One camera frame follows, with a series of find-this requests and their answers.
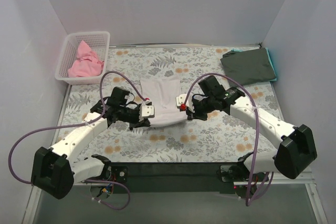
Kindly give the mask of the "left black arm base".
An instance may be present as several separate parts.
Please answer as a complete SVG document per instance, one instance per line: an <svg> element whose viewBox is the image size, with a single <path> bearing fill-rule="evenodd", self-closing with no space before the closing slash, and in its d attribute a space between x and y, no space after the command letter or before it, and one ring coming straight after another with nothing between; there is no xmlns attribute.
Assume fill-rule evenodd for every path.
<svg viewBox="0 0 336 224"><path fill-rule="evenodd" d="M82 182L86 182L87 180L104 180L125 184L128 180L128 171L129 169L126 166L106 166L98 175L91 175L82 180Z"/></svg>

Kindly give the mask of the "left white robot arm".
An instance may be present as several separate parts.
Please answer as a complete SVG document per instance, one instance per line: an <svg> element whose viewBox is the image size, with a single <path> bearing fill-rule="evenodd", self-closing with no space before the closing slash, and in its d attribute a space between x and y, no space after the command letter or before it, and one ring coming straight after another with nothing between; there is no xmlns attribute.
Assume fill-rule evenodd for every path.
<svg viewBox="0 0 336 224"><path fill-rule="evenodd" d="M98 101L84 119L84 125L75 128L50 148L39 148L34 156L31 183L57 199L64 198L78 182L87 179L110 180L116 176L111 161L94 154L82 161L77 157L100 133L117 122L129 124L132 130L149 127L155 108L149 99L129 107L130 92L114 88L110 96Z"/></svg>

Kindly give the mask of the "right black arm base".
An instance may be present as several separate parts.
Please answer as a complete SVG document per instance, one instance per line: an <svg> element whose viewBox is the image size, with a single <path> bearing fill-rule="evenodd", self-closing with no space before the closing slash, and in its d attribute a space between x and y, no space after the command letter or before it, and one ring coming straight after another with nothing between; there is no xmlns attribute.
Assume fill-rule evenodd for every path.
<svg viewBox="0 0 336 224"><path fill-rule="evenodd" d="M223 182L248 182L250 171L241 163L221 164L216 172L218 178Z"/></svg>

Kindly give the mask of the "white t shirt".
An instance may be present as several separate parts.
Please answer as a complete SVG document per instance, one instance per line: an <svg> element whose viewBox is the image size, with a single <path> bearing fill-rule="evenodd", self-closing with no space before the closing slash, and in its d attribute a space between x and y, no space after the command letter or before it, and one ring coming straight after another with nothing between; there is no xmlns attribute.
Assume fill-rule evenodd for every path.
<svg viewBox="0 0 336 224"><path fill-rule="evenodd" d="M149 98L155 108L150 127L166 127L187 120L187 115L176 106L176 97L182 94L180 79L171 76L164 79L140 80L142 96Z"/></svg>

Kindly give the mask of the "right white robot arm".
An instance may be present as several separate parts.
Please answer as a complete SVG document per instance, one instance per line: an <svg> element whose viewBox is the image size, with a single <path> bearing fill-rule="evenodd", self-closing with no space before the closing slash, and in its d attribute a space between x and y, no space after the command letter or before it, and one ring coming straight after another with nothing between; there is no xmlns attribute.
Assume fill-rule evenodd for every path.
<svg viewBox="0 0 336 224"><path fill-rule="evenodd" d="M190 93L176 97L176 106L185 111L188 120L207 120L213 111L225 112L256 131L256 136L265 137L276 149L274 152L258 154L253 151L239 158L235 170L250 175L276 172L289 179L297 178L316 158L317 150L311 128L294 126L264 109L258 108L250 94L243 88L225 89L216 79L215 73L207 74L198 82L203 91L202 99Z"/></svg>

